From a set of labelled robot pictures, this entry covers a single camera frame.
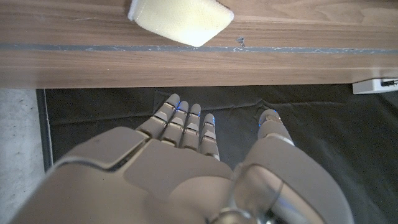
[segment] robotic hand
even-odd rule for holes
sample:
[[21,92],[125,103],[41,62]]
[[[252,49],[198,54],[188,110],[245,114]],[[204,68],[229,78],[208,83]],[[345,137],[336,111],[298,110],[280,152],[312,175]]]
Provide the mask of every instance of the robotic hand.
[[12,223],[353,223],[333,178],[296,148],[274,110],[232,171],[215,120],[172,95],[136,130],[114,128],[76,146]]

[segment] white object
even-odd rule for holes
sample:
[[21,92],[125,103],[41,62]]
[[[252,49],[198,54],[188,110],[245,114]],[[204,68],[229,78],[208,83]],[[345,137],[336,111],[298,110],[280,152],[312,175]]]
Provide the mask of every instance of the white object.
[[216,0],[132,0],[128,18],[146,30],[200,47],[227,27],[234,14]]
[[398,78],[376,78],[372,80],[366,80],[353,84],[354,94],[370,94],[370,93],[385,93],[389,91],[397,91],[398,84],[395,82],[393,85],[382,86],[384,82],[398,81]]

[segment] metal groove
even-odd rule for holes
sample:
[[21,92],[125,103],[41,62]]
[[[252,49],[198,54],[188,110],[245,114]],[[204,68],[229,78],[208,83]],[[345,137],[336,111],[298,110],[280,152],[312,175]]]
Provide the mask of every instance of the metal groove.
[[126,45],[1,44],[0,50],[54,50],[85,52],[242,52],[298,54],[398,54],[398,49],[350,49],[315,47],[189,47]]

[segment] white power outlet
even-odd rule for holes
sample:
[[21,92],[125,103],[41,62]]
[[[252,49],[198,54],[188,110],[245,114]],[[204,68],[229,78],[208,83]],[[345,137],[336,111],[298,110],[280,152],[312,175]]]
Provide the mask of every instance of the white power outlet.
[[398,78],[375,78],[353,84],[354,94],[385,93],[398,90]]

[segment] black floor mat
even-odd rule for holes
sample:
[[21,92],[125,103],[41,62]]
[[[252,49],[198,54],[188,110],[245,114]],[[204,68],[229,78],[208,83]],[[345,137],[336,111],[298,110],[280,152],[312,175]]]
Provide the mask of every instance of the black floor mat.
[[136,128],[172,93],[213,113],[221,160],[242,161],[263,106],[345,193],[356,223],[398,220],[398,92],[353,95],[351,85],[46,90],[54,160],[116,126]]

